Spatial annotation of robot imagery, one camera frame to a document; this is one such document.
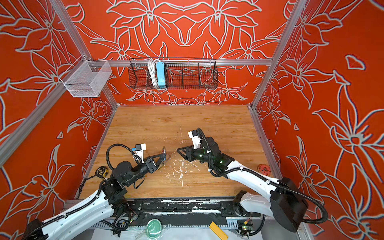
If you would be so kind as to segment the small blue padlock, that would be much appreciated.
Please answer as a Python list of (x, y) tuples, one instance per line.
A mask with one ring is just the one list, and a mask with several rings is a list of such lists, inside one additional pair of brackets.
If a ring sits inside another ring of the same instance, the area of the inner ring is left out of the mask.
[(171, 156), (170, 156), (170, 154), (167, 153), (165, 146), (163, 146), (163, 148), (162, 148), (162, 154), (164, 155), (163, 163), (165, 163), (166, 161), (171, 159)]

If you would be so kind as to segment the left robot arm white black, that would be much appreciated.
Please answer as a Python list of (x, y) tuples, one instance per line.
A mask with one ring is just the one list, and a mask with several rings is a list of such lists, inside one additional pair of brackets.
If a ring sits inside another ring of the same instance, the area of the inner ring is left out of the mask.
[[(130, 152), (137, 165), (128, 161), (120, 162), (113, 167), (110, 161), (110, 151), (114, 147), (122, 147)], [(99, 188), (86, 199), (75, 206), (44, 221), (30, 222), (23, 235), (24, 240), (71, 240), (94, 224), (109, 217), (129, 213), (130, 207), (125, 198), (127, 188), (138, 189), (146, 179), (162, 167), (167, 159), (166, 150), (161, 154), (144, 158), (144, 147), (136, 145), (134, 149), (123, 144), (113, 144), (107, 148), (106, 161), (112, 171), (108, 179), (100, 182)]]

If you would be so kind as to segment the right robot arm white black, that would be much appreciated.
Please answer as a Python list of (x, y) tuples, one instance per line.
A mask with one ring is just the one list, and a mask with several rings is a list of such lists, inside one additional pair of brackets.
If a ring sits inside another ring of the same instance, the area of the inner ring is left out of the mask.
[(193, 142), (191, 146), (177, 149), (184, 160), (206, 163), (213, 177), (241, 183), (266, 199), (263, 204), (248, 192), (239, 193), (239, 204), (246, 212), (273, 217), (284, 229), (293, 233), (301, 223), (322, 224), (327, 221), (329, 215), (324, 205), (299, 192), (291, 179), (268, 177), (245, 167), (222, 153), (215, 140), (207, 138), (200, 128), (190, 131), (189, 138)]

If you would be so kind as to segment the yellow black tape measure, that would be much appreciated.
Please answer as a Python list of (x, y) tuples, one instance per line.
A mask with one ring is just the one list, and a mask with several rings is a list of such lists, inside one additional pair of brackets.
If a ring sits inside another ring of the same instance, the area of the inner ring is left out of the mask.
[(95, 177), (98, 177), (102, 180), (104, 180), (109, 173), (109, 169), (106, 166), (101, 166), (98, 167), (97, 170), (95, 171)]

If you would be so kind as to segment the green tape roll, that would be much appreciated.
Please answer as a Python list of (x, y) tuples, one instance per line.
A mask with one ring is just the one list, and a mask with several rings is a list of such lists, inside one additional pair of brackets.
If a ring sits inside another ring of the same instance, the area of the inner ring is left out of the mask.
[(158, 238), (162, 232), (162, 223), (158, 219), (150, 220), (146, 225), (146, 234), (149, 239)]

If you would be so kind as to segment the red round object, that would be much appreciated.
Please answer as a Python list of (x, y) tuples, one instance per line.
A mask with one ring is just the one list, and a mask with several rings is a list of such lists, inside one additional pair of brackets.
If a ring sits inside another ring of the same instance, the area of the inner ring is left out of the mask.
[(258, 172), (262, 175), (270, 177), (272, 175), (272, 170), (269, 165), (266, 164), (259, 164), (258, 165)]

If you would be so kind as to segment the light blue box in basket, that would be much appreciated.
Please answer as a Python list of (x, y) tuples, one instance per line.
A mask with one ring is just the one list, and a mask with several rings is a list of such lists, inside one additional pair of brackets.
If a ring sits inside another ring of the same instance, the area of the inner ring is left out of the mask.
[(157, 69), (157, 78), (158, 78), (158, 86), (159, 88), (165, 88), (166, 87), (166, 80), (165, 80), (165, 64), (163, 62), (157, 62), (156, 63), (156, 69)]

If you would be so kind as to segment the yellow flat block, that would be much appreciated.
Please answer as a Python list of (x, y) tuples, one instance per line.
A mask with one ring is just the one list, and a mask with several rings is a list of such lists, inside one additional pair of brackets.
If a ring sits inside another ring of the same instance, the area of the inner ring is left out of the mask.
[(228, 235), (219, 228), (214, 222), (211, 222), (209, 225), (210, 230), (220, 239), (220, 240), (228, 240)]

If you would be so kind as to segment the clear plastic bin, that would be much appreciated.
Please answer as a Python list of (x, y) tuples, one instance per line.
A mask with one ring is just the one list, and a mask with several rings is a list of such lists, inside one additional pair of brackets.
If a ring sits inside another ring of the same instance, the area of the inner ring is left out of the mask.
[(75, 98), (96, 98), (112, 74), (108, 61), (101, 61), (99, 64), (100, 67), (91, 67), (88, 61), (80, 61), (61, 82)]

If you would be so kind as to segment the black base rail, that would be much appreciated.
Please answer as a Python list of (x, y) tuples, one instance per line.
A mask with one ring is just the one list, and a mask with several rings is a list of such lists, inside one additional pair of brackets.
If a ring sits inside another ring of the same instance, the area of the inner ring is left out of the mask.
[(144, 226), (158, 219), (166, 226), (208, 226), (214, 222), (235, 227), (235, 220), (257, 221), (261, 217), (241, 210), (234, 197), (128, 199), (128, 210), (133, 218), (131, 226)]

